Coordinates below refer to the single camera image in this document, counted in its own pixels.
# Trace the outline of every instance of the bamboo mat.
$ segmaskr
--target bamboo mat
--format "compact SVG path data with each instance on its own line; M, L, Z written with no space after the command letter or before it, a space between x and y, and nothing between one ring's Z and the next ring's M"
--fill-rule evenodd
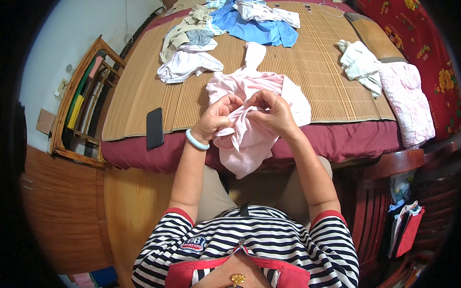
M345 17L335 17L311 4L312 13L302 2L278 2L280 8L298 12L301 28L291 48L267 46L266 57L258 71L287 75L303 93L312 108L312 123L348 123L366 120L395 120L386 98L374 99L370 90L358 81L349 81L339 60L342 52L336 43L359 40ZM340 15L338 10L323 6L325 11ZM147 31L116 87L102 131L103 141L146 134L146 115L162 107L165 133L195 125L208 107L206 84L210 71L192 75L183 83L163 83L157 76L161 65L159 53L164 35L182 18ZM224 65L230 74L244 65L245 41L229 34L215 36L218 46L210 55Z

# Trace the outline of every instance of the gold brooch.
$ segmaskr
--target gold brooch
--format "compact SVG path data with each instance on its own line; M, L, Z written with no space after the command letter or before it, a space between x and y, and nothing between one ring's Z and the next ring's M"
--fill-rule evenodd
M237 273L232 275L232 282L234 282L234 287L237 287L237 284L243 283L245 281L245 276L243 274Z

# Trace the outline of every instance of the smartphone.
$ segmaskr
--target smartphone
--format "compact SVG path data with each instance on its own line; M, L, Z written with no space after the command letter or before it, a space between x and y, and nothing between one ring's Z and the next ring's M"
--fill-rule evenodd
M147 114L147 151L163 145L162 108Z

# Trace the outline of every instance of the woman's left hand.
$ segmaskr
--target woman's left hand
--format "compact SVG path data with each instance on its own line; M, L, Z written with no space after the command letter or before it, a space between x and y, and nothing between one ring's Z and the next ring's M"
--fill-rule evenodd
M227 94L214 102L192 128L191 135L201 144L207 145L219 127L232 127L234 124L227 117L243 105L243 100L235 95Z

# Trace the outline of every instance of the beige clothing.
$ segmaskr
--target beige clothing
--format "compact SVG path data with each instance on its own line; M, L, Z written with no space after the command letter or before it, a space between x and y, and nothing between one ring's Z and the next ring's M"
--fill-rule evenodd
M173 7L171 7L166 13L165 16L174 14L176 12L192 8L195 4L204 4L205 0L178 0Z
M322 156L318 156L318 158L332 178L333 172L328 160ZM218 172L211 167L205 166L203 174L203 192L200 198L196 222L200 223L213 219L222 212L234 207L237 207L237 205L226 193L219 180ZM309 208L304 198L296 167L293 169L287 186L280 195L280 199L275 205L275 208L285 212L303 226L307 228L310 226Z
M207 21L212 19L209 14L216 10L215 7L194 5L192 11L184 17L182 22L165 35L160 60L163 63L168 62L179 46L189 43L186 32L205 28Z

